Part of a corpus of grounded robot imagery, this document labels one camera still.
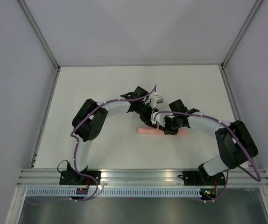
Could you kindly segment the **pink cloth napkin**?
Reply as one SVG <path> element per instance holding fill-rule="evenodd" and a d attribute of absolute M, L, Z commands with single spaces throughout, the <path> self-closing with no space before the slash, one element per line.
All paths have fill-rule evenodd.
<path fill-rule="evenodd" d="M 160 130 L 159 128 L 152 128 L 149 126 L 141 126 L 137 128 L 138 134 L 145 134 L 145 135 L 165 135 L 164 131 Z M 176 135 L 186 135 L 188 133 L 188 130 L 185 128 L 182 128 L 178 131 Z"/>

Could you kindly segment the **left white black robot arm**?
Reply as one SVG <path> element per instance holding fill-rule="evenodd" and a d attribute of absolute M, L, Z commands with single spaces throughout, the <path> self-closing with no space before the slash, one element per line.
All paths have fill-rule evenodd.
<path fill-rule="evenodd" d="M 137 87 L 133 92 L 120 95 L 117 99 L 96 102 L 91 98 L 86 100 L 72 121 L 71 137 L 76 140 L 76 147 L 72 161 L 67 163 L 66 170 L 62 171 L 60 185 L 98 185 L 99 171 L 88 171 L 88 156 L 94 139 L 96 139 L 104 125 L 105 119 L 111 116 L 135 112 L 141 121 L 156 128 L 152 121 L 153 114 L 158 112 L 157 104 L 163 102 L 156 88 L 147 92 Z"/>

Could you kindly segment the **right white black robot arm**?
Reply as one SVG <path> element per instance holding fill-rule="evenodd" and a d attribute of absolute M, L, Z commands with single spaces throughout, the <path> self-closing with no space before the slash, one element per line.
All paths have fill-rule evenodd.
<path fill-rule="evenodd" d="M 202 184 L 209 184 L 224 171 L 243 169 L 241 164 L 247 161 L 256 175 L 247 174 L 255 181 L 261 181 L 253 160 L 258 155 L 258 148 L 242 121 L 225 122 L 205 115 L 198 109 L 189 110 L 180 99 L 170 103 L 169 108 L 173 117 L 164 117 L 165 123 L 161 129 L 165 135 L 176 135 L 180 128 L 186 127 L 204 132 L 217 142 L 219 154 L 198 167 L 197 177 Z"/>

